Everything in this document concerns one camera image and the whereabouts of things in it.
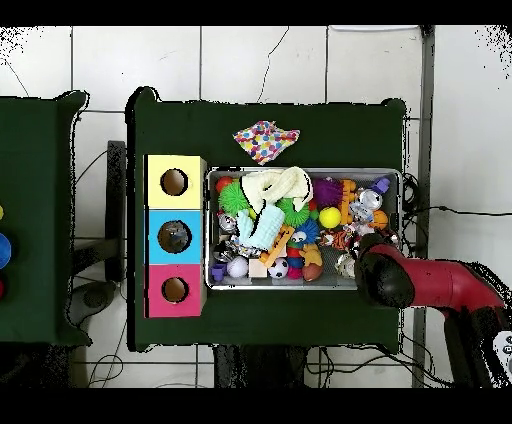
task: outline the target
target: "purple ball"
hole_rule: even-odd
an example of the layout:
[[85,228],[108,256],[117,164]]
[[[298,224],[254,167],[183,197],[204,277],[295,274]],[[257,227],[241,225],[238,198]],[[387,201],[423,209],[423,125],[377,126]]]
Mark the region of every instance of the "purple ball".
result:
[[318,210],[338,206],[341,193],[341,184],[337,180],[313,180],[313,198],[316,200]]

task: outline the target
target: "blue block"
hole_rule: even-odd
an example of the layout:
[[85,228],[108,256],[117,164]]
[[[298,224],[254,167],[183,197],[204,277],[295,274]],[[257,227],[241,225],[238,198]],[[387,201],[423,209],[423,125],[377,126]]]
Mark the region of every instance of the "blue block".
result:
[[[169,221],[181,221],[190,230],[190,244],[180,253],[169,253],[158,243],[158,232]],[[200,264],[202,261],[201,210],[149,210],[149,263],[151,265]]]

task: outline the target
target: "pink block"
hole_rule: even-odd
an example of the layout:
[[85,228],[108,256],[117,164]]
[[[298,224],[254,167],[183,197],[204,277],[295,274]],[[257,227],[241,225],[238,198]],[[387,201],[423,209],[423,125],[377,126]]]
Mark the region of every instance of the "pink block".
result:
[[[169,278],[181,278],[188,286],[188,294],[179,303],[169,302],[162,293],[162,285]],[[201,265],[149,266],[149,318],[197,317],[206,301]]]

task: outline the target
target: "soccer ball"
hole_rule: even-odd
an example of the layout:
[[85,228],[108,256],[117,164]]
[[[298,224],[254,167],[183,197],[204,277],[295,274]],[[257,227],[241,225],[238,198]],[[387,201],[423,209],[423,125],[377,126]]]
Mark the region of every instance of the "soccer ball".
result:
[[288,273],[288,262],[284,258],[277,258],[272,266],[268,269],[268,273],[272,278],[283,278]]

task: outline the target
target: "orange toy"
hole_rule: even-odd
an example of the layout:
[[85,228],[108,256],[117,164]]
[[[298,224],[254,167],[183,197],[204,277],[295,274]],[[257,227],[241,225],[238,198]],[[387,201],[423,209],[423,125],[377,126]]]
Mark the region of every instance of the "orange toy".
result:
[[388,217],[381,210],[373,211],[373,222],[368,224],[369,227],[384,230],[388,225]]
[[338,209],[341,212],[340,225],[352,224],[352,216],[348,213],[348,205],[356,199],[356,183],[352,180],[340,180],[341,184],[341,202],[338,203]]
[[288,240],[290,240],[290,237],[294,232],[295,228],[293,227],[289,227],[288,225],[281,226],[272,248],[268,253],[264,252],[260,255],[260,261],[263,262],[267,268],[272,266],[283,249],[286,251],[286,243],[288,243]]

